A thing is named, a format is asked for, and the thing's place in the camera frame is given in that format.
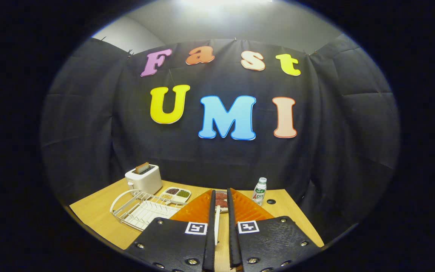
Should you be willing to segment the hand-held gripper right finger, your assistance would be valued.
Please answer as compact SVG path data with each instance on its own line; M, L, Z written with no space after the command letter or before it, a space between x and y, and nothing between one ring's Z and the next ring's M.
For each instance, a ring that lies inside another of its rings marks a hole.
M230 267L238 272L284 272L321 252L289 216L273 216L233 188L227 202Z

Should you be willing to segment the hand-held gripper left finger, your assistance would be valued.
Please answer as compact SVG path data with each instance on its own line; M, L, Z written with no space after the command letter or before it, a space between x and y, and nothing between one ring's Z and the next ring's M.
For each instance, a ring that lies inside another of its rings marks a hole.
M210 189L170 218L153 218L125 254L160 272L214 271L215 203Z

